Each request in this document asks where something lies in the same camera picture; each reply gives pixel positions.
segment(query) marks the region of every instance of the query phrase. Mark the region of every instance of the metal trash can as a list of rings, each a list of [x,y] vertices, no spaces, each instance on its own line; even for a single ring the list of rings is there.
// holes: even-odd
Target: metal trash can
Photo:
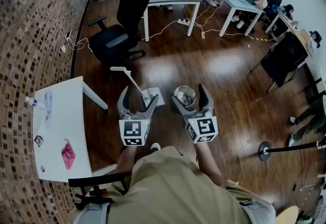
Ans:
[[[196,93],[194,89],[187,86],[180,86],[174,91],[174,96],[184,104],[185,107],[190,107],[196,100]]]

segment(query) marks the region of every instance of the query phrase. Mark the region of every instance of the brick wall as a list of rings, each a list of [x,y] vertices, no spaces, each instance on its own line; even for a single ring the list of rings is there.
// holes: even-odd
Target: brick wall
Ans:
[[[69,79],[72,50],[87,0],[0,0],[0,223],[67,223],[68,185],[40,181],[25,96]]]

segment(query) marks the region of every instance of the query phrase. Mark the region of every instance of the water bottle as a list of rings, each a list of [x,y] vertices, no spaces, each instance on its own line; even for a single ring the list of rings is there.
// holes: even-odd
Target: water bottle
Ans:
[[[50,90],[47,90],[44,94],[44,103],[46,107],[46,113],[48,115],[51,115],[52,112],[52,92]]]
[[[25,101],[31,106],[31,107],[35,107],[37,104],[37,100],[34,99],[33,97],[28,97],[26,96]]]

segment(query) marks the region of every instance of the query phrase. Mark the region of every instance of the pink bag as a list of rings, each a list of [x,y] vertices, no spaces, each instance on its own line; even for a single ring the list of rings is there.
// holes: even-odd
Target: pink bag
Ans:
[[[75,153],[72,150],[71,144],[68,139],[65,139],[67,141],[65,148],[62,149],[61,155],[63,158],[63,162],[65,163],[66,169],[69,170],[73,164],[73,161],[75,160]]]

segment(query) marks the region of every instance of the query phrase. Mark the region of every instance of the white lamp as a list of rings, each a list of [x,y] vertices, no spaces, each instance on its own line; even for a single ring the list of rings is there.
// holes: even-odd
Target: white lamp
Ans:
[[[149,103],[151,102],[152,98],[156,95],[158,95],[158,102],[156,106],[160,106],[160,105],[164,105],[164,99],[162,96],[162,93],[160,91],[159,88],[148,88],[145,90],[141,90],[140,87],[137,85],[137,83],[135,82],[135,80],[133,80],[133,78],[131,77],[131,71],[127,70],[125,67],[110,67],[111,71],[122,71],[124,72],[129,79],[131,80],[131,82],[134,84],[134,86],[138,89],[138,91],[141,93],[144,103],[146,105],[146,107],[149,105]]]

